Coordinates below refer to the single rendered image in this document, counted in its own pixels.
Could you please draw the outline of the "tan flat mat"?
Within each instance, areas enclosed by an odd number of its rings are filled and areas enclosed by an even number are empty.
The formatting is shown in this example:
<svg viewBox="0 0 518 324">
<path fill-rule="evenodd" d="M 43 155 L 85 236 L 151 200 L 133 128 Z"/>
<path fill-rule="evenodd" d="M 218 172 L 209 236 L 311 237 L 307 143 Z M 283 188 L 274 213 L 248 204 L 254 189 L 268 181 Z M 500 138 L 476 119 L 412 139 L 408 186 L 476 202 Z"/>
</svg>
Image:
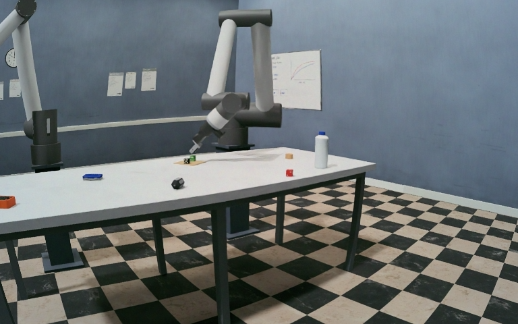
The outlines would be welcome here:
<svg viewBox="0 0 518 324">
<path fill-rule="evenodd" d="M 206 161 L 190 161 L 189 164 L 184 164 L 183 161 L 179 161 L 179 162 L 176 162 L 176 163 L 173 163 L 173 164 L 180 164 L 180 165 L 191 165 L 191 166 L 195 166 L 195 165 L 199 165 L 201 163 L 205 163 Z"/>
</svg>

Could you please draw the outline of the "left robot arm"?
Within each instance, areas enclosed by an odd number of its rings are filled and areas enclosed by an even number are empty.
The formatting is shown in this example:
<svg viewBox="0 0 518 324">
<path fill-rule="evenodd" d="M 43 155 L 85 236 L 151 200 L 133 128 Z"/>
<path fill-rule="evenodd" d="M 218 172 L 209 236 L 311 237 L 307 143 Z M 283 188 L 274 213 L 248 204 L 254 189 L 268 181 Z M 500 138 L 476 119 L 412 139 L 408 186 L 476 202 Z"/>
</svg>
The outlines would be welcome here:
<svg viewBox="0 0 518 324">
<path fill-rule="evenodd" d="M 208 90 L 202 95 L 201 106 L 202 110 L 215 108 L 228 121 L 220 129 L 226 133 L 218 139 L 218 144 L 245 145 L 248 144 L 248 127 L 280 128 L 282 123 L 282 104 L 274 103 L 273 92 L 270 41 L 272 9 L 220 11 L 219 26 L 221 32 Z M 248 92 L 224 92 L 237 27 L 251 27 L 255 103 L 250 102 Z M 238 112 L 242 107 L 245 108 Z"/>
</svg>

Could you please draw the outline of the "white bottle with blue cap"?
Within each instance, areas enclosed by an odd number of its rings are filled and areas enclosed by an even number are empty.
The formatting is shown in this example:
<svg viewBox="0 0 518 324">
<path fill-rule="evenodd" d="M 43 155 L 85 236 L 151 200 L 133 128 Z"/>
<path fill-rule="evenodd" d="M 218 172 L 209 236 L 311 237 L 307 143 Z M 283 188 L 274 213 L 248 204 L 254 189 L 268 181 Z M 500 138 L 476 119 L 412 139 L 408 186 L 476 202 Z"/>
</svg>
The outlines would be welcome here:
<svg viewBox="0 0 518 324">
<path fill-rule="evenodd" d="M 315 141 L 314 167 L 326 169 L 328 167 L 328 137 L 325 136 L 325 132 L 319 132 Z"/>
</svg>

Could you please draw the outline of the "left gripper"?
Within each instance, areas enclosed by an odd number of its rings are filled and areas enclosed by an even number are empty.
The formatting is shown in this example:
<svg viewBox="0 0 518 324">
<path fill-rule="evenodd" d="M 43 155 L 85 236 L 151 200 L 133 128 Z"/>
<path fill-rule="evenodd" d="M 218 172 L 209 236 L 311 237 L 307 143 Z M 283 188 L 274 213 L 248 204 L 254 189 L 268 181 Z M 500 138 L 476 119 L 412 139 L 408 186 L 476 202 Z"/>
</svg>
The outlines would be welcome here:
<svg viewBox="0 0 518 324">
<path fill-rule="evenodd" d="M 221 138 L 226 133 L 226 131 L 222 133 L 220 129 L 228 121 L 224 119 L 215 108 L 208 114 L 206 120 L 207 121 L 200 127 L 200 131 L 192 138 L 195 145 L 189 150 L 191 153 L 196 152 L 202 146 L 201 142 L 212 133 L 218 138 Z"/>
</svg>

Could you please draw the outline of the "orange pocket multimeter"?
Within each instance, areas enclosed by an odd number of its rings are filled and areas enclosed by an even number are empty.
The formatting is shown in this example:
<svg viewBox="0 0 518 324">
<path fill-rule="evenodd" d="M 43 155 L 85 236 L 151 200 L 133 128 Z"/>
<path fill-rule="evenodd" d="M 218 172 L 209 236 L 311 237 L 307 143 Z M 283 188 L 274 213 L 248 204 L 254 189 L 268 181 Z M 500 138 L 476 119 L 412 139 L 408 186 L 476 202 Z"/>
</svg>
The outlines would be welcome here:
<svg viewBox="0 0 518 324">
<path fill-rule="evenodd" d="M 0 209 L 9 209 L 16 205 L 14 196 L 0 196 Z"/>
</svg>

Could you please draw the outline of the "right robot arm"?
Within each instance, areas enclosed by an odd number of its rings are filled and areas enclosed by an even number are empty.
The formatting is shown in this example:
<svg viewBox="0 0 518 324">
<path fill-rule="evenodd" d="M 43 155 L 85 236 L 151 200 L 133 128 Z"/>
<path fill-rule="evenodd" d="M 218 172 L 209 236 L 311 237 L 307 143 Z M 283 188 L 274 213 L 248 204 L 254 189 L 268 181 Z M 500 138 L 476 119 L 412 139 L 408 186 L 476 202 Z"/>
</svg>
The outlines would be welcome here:
<svg viewBox="0 0 518 324">
<path fill-rule="evenodd" d="M 16 3 L 13 11 L 0 24 L 0 46 L 12 33 L 27 117 L 24 133 L 33 140 L 30 145 L 32 164 L 51 165 L 61 162 L 61 142 L 57 139 L 57 109 L 42 110 L 40 104 L 28 25 L 36 8 L 35 0 L 19 0 Z"/>
</svg>

